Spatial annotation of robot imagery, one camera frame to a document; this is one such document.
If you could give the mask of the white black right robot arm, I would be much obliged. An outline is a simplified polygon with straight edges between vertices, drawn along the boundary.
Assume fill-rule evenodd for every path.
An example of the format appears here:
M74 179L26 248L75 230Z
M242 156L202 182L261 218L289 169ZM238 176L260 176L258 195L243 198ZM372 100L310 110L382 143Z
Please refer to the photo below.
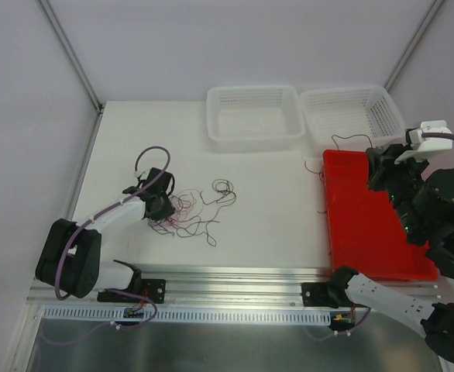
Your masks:
M427 245L425 256L454 291L454 168L422 177L427 160L404 159L409 145L366 150L367 187L387 194L408 243ZM364 305L414 330L428 348L454 363L454 302L421 301L358 270L341 266L325 282L326 305Z

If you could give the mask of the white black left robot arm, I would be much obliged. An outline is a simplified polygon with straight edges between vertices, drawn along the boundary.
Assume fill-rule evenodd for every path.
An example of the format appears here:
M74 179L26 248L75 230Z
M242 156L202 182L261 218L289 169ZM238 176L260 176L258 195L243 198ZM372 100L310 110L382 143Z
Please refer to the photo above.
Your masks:
M35 269L35 278L53 286L60 298L135 301L145 293L142 271L113 260L103 262L101 249L111 237L143 220L161 222L175 213L170 201L175 177L151 168L146 179L122 191L121 198L85 222L58 219L50 227Z

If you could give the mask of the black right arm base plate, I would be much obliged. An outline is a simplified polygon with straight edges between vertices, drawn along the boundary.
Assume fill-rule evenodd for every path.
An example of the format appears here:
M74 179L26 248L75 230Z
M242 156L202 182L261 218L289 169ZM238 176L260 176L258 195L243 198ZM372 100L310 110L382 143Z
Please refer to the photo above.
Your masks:
M301 284L301 297L304 307L326 308L367 308L367 305L353 302L345 293L348 284L333 281L304 282Z

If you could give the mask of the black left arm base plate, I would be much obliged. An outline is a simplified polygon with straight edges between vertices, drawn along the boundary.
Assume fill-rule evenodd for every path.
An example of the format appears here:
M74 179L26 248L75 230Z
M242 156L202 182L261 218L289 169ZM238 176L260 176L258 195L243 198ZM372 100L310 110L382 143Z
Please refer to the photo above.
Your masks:
M126 289L125 293L147 297L156 304L163 304L167 282L164 279L137 278ZM110 291L99 292L97 302L101 303L137 303L140 298L116 294Z

